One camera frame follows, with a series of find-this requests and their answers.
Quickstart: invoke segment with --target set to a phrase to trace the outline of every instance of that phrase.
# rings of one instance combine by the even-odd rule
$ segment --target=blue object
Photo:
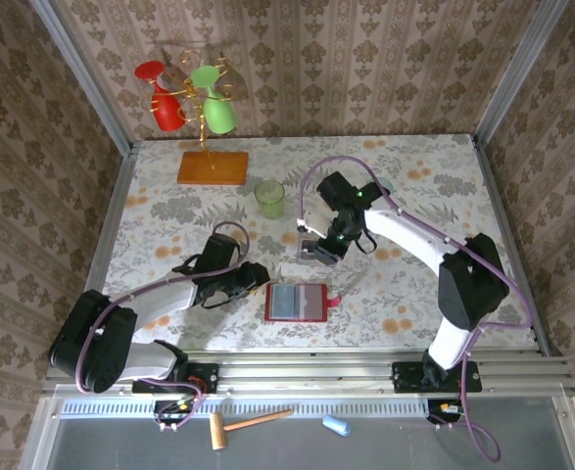
[[[344,437],[350,436],[350,433],[353,430],[349,423],[342,421],[341,419],[337,419],[330,414],[326,414],[322,418],[322,425]]]

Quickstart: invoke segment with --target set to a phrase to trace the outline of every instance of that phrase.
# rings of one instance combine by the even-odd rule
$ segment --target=hammer handle
[[[238,423],[224,426],[224,431],[234,431],[235,429],[247,428],[248,426],[264,423],[265,421],[272,421],[274,419],[282,418],[283,416],[289,416],[293,412],[294,411],[291,409],[285,409],[284,411],[278,411],[277,413],[265,414],[256,418],[246,419],[245,421],[239,421]]]

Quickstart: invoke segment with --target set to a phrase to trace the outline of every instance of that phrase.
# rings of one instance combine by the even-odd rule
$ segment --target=wooden base
[[[216,169],[206,152],[185,152],[178,172],[179,184],[245,184],[247,152],[211,152]]]

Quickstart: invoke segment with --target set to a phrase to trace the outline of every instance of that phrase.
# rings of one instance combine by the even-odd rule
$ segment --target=green glass
[[[285,188],[278,181],[263,181],[255,189],[255,197],[266,218],[278,218],[283,215]]]
[[[230,132],[237,125],[237,116],[228,101],[220,101],[224,96],[214,91],[211,87],[207,90],[204,111],[207,126],[215,134]]]
[[[191,82],[193,86],[207,88],[215,85],[219,78],[219,69],[214,66],[198,67],[191,73]]]

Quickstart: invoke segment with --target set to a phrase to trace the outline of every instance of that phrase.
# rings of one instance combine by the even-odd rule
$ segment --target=green cup
[[[283,215],[285,188],[278,181],[263,181],[255,189],[255,197],[265,218],[279,218]]]
[[[237,125],[237,116],[228,101],[222,95],[213,91],[211,87],[206,88],[207,98],[205,100],[204,111],[207,126],[214,134],[225,134]]]

